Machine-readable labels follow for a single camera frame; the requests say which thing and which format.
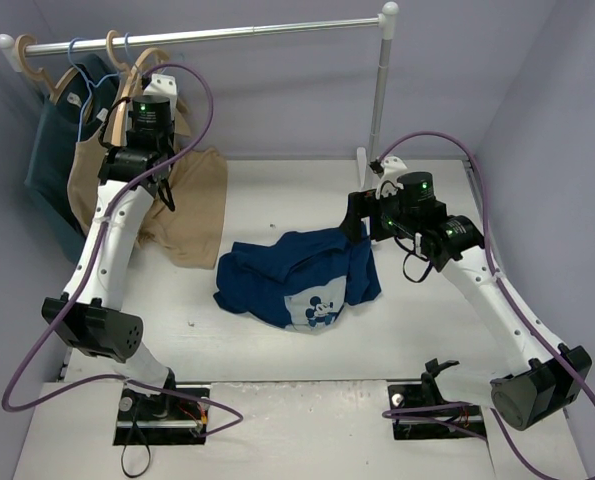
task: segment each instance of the beige garment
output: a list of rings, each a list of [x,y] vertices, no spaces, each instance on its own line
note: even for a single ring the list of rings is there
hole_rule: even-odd
[[[77,143],[68,178],[68,201],[86,234],[97,203],[97,175],[106,153],[97,137]],[[156,198],[142,222],[138,245],[159,243],[180,267],[214,268],[224,225],[227,180],[226,160],[216,149],[185,155],[169,178],[175,212]]]

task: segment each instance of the white table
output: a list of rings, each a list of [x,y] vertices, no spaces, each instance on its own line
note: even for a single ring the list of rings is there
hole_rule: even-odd
[[[460,161],[407,164],[433,173],[450,213],[478,218]],[[290,230],[338,225],[357,185],[351,161],[237,161],[229,168],[222,254],[233,241],[270,245]],[[488,412],[488,448],[475,439],[392,440],[380,417],[388,406],[385,379],[418,378],[435,357],[472,364],[502,359],[470,305],[441,275],[410,284],[393,243],[374,252],[382,295],[345,309],[331,330],[306,335],[219,310],[212,299],[215,271],[175,268],[154,245],[136,251],[124,311],[143,318],[146,344],[178,380],[213,382],[211,397],[246,417],[203,447],[154,447],[143,478],[531,478]],[[106,371],[74,352],[66,381]],[[46,384],[44,393],[56,387]],[[112,446],[120,391],[112,382],[87,385],[38,407],[15,479],[122,478],[121,448]],[[224,421],[213,409],[210,425]],[[513,435],[546,473],[585,478],[562,413]],[[131,448],[131,455],[139,462],[144,452]]]

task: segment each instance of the purple-gray wall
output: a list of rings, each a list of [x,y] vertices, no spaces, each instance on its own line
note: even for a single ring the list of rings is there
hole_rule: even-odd
[[[0,33],[46,30],[31,2],[0,2]],[[0,399],[45,328],[39,313],[44,296],[59,293],[70,271],[23,189],[38,115],[32,95],[0,53]],[[50,341],[27,371],[15,401],[37,398],[41,383],[56,377],[63,354],[63,346]],[[30,417],[31,412],[10,414],[0,407],[0,480],[12,478]]]
[[[595,389],[595,0],[560,0],[478,152],[510,279],[539,318],[593,357]],[[595,412],[570,408],[595,474]]]
[[[102,38],[111,28],[147,34],[372,17],[385,0],[36,3],[54,35],[69,40]],[[479,145],[555,0],[400,4],[382,145],[426,128]],[[224,40],[174,51],[215,90],[217,110],[206,144],[229,157],[349,158],[368,141],[380,38],[378,28],[368,28]],[[192,92],[197,92],[191,98],[196,106],[202,94]],[[405,153],[454,152],[446,143],[420,141]]]

